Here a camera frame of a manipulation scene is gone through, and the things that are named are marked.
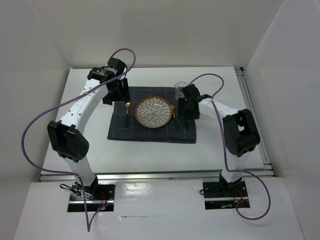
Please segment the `clear plastic cup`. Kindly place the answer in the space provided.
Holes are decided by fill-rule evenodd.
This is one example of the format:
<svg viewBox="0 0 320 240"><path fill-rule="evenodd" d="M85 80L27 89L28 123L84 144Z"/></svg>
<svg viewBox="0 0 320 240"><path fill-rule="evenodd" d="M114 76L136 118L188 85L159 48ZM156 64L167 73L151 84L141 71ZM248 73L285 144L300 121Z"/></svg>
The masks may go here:
<svg viewBox="0 0 320 240"><path fill-rule="evenodd" d="M185 98L185 95L183 93L183 88L188 86L187 82L179 81L174 86L175 91L175 99L178 100L179 98Z"/></svg>

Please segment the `gold spoon green handle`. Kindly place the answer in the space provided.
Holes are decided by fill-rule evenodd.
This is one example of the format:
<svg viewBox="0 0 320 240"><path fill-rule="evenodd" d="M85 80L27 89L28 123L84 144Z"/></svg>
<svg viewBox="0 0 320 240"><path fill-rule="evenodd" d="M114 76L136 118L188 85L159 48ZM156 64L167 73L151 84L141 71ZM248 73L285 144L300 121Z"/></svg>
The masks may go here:
<svg viewBox="0 0 320 240"><path fill-rule="evenodd" d="M178 123L178 121L176 119L176 115L175 115L175 112L174 112L175 106L173 104L171 104L170 107L171 107L172 117L173 117L173 121L174 121L174 125L175 125L175 130L177 132L179 132L180 131L180 127L179 127L179 123Z"/></svg>

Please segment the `gold knife green handle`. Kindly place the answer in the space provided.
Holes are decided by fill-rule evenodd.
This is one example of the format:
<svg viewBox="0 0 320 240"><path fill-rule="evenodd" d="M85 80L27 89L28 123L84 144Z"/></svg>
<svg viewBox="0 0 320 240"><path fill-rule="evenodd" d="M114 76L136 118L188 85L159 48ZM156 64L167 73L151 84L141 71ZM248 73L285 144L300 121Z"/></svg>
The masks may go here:
<svg viewBox="0 0 320 240"><path fill-rule="evenodd" d="M189 119L188 119L188 117L185 117L184 118L184 128L185 128L186 131L188 131L189 127L190 127Z"/></svg>

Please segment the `gold fork green handle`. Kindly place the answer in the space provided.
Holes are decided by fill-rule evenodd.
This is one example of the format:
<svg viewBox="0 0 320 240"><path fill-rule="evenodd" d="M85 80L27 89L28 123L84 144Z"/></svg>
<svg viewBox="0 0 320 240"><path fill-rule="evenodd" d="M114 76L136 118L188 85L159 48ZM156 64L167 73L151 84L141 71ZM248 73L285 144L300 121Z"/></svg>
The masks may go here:
<svg viewBox="0 0 320 240"><path fill-rule="evenodd" d="M125 103L126 107L126 113L125 113L125 119L124 119L124 126L127 128L129 126L129 108L131 103L128 101Z"/></svg>

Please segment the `floral patterned plate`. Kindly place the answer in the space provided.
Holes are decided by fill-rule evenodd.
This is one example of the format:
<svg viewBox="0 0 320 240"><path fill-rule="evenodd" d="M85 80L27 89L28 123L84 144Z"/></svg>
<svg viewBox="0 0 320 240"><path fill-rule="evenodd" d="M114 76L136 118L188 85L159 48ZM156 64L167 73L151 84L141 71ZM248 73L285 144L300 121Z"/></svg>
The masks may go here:
<svg viewBox="0 0 320 240"><path fill-rule="evenodd" d="M170 103L158 96L142 99L135 107L134 115L138 123L146 128L160 128L166 125L173 113Z"/></svg>

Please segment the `dark plaid cloth placemat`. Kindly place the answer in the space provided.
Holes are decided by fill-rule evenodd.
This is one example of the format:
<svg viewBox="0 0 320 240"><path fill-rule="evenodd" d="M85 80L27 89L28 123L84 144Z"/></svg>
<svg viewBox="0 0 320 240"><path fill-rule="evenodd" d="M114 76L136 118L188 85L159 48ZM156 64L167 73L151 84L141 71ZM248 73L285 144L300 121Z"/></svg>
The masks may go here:
<svg viewBox="0 0 320 240"><path fill-rule="evenodd" d="M195 144L197 129L194 120L190 120L189 128L185 129L184 119L178 118L179 131L176 131L175 122L171 119L166 125L159 128L142 126L135 117L136 105L146 97L161 97L175 107L178 106L175 89L173 87L146 87L130 86L130 107L128 112L128 127L125 127L126 106L124 102L113 103L113 113L107 134L108 140L133 142L160 142Z"/></svg>

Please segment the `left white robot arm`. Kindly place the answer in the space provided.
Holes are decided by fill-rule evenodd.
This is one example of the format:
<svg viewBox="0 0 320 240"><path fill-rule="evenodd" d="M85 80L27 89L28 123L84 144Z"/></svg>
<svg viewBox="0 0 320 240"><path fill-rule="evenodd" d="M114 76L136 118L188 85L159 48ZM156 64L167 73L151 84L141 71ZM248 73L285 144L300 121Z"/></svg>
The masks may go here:
<svg viewBox="0 0 320 240"><path fill-rule="evenodd" d="M126 69L123 61L113 57L106 66L94 67L87 76L82 97L58 121L51 121L47 126L52 149L76 174L75 185L88 200L97 197L99 187L98 178L87 158L90 144L83 133L100 102L111 105L113 102L129 101L128 80L120 77Z"/></svg>

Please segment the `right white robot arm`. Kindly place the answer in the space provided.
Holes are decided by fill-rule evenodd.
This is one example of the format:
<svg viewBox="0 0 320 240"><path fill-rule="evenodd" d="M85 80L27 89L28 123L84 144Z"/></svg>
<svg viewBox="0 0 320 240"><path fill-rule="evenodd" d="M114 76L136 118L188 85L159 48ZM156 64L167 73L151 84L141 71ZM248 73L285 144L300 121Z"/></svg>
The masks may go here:
<svg viewBox="0 0 320 240"><path fill-rule="evenodd" d="M178 100L178 117L184 119L184 127L188 130L192 120L200 118L200 114L221 121L222 144L226 150L226 163L218 177L218 186L209 187L203 193L214 196L220 193L230 196L240 188L242 170L256 146L260 143L260 135L250 110L238 110L212 100L208 94L200 94L194 84L188 85L180 81L176 83L175 97Z"/></svg>

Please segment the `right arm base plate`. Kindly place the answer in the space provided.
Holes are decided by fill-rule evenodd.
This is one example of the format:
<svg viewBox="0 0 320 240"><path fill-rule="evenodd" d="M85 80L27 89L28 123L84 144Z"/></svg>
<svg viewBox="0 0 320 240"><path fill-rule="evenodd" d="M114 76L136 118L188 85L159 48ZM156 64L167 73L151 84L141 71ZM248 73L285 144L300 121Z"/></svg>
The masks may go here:
<svg viewBox="0 0 320 240"><path fill-rule="evenodd" d="M206 210L227 210L250 208L249 195L246 183L242 180L231 189L223 189L219 182L203 182L199 194L204 197Z"/></svg>

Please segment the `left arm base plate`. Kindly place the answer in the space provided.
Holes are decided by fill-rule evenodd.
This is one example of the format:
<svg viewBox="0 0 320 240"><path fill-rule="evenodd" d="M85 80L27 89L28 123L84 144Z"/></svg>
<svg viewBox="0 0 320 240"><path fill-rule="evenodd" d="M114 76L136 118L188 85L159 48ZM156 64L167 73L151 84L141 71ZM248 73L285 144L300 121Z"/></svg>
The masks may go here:
<svg viewBox="0 0 320 240"><path fill-rule="evenodd" d="M61 188L70 191L67 212L68 213L82 213L85 211L83 191L76 184L72 186L63 186ZM96 212L101 208L101 212L114 211L114 198L115 198L116 185L112 184L99 184L98 189L94 194L85 193L85 199L88 212Z"/></svg>

